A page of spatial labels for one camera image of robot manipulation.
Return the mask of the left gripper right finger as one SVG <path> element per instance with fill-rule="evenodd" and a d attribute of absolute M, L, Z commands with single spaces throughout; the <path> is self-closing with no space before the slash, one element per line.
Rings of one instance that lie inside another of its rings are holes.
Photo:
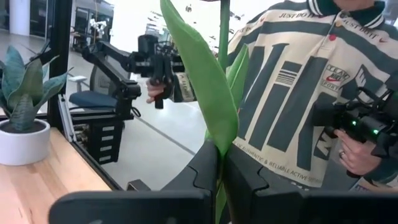
<path fill-rule="evenodd" d="M 237 146 L 224 164 L 233 224 L 398 224 L 398 193 L 280 189 Z"/>

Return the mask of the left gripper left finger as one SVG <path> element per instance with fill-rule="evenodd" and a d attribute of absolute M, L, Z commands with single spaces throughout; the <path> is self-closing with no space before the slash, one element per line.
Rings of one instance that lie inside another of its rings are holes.
<path fill-rule="evenodd" d="M 205 141 L 162 190 L 86 191 L 59 198 L 49 224 L 214 224 L 218 149 Z"/>

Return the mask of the maroon artificial tulip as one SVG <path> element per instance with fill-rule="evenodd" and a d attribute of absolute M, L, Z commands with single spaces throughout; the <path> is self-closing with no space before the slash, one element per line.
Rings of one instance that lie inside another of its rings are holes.
<path fill-rule="evenodd" d="M 206 124 L 204 143 L 199 151 L 167 188 L 180 187 L 188 173 L 194 175 L 193 186 L 205 193 L 203 213 L 196 213 L 201 224 L 232 224 L 228 197 L 223 182 L 224 159 L 236 139 L 238 108 L 243 97 L 249 63 L 249 49 L 245 43 L 233 47 L 228 65 L 229 0 L 221 0 L 220 51 L 212 54 L 199 31 L 187 24 L 171 0 L 160 0 L 167 28 L 185 66 L 187 85 L 183 93 L 192 91 Z"/>

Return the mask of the black drawer cabinet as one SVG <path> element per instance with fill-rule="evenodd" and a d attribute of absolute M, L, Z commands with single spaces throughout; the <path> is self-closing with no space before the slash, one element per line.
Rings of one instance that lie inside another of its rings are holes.
<path fill-rule="evenodd" d="M 124 121 L 75 125 L 77 142 L 99 164 L 117 162 Z"/>

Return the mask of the person's left hand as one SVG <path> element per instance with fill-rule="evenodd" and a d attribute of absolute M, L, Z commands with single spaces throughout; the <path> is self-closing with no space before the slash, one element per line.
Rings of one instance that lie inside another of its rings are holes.
<path fill-rule="evenodd" d="M 363 176 L 381 163 L 380 157 L 371 154 L 376 147 L 372 142 L 358 142 L 342 130 L 336 129 L 334 132 L 341 141 L 341 147 L 338 150 L 340 162 L 350 173 Z"/>

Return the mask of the person's hand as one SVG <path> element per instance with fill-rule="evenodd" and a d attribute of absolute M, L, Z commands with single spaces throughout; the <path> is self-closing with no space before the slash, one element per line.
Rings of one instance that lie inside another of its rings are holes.
<path fill-rule="evenodd" d="M 152 83 L 150 80 L 146 81 L 147 87 L 147 96 L 146 102 L 148 104 L 153 103 L 155 99 L 159 96 L 161 99 L 166 99 L 167 95 L 165 94 L 166 85 L 163 83 L 155 82 Z"/>
<path fill-rule="evenodd" d="M 372 142 L 358 142 L 342 130 L 336 129 L 334 132 L 341 141 L 341 147 L 338 150 L 340 162 L 350 173 L 363 176 L 381 163 L 380 157 L 371 154 L 376 147 Z"/>

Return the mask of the person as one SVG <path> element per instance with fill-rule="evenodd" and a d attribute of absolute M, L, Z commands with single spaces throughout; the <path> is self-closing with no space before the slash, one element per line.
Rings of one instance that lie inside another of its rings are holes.
<path fill-rule="evenodd" d="M 234 143 L 264 166 L 273 191 L 398 192 L 398 161 L 350 177 L 332 153 L 335 142 L 312 124 L 315 103 L 364 98 L 359 87 L 381 95 L 398 75 L 398 30 L 386 24 L 384 7 L 378 0 L 285 0 L 230 40 L 230 62 L 249 49 Z"/>

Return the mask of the person's right hand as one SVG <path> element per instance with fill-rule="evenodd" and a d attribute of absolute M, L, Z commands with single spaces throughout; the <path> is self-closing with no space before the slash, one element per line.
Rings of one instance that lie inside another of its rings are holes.
<path fill-rule="evenodd" d="M 166 85 L 163 83 L 155 82 L 152 83 L 150 80 L 146 81 L 147 87 L 147 96 L 146 102 L 148 104 L 153 103 L 155 99 L 159 96 L 161 99 L 166 99 L 167 95 L 165 94 Z"/>

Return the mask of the blue office chair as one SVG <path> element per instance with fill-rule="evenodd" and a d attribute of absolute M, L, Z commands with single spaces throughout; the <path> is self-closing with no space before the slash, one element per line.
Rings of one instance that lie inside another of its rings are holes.
<path fill-rule="evenodd" d="M 87 90 L 71 94 L 69 102 L 77 105 L 79 108 L 105 110 L 115 108 L 117 100 L 112 96 Z"/>

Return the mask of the green plant in white pot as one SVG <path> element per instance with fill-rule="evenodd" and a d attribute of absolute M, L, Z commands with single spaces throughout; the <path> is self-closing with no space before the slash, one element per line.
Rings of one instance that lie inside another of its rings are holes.
<path fill-rule="evenodd" d="M 49 66 L 38 58 L 25 64 L 11 45 L 5 61 L 0 61 L 0 108 L 7 116 L 0 121 L 0 164 L 22 166 L 47 157 L 50 125 L 36 116 L 41 106 L 60 92 L 68 76 L 64 73 L 44 80 Z"/>

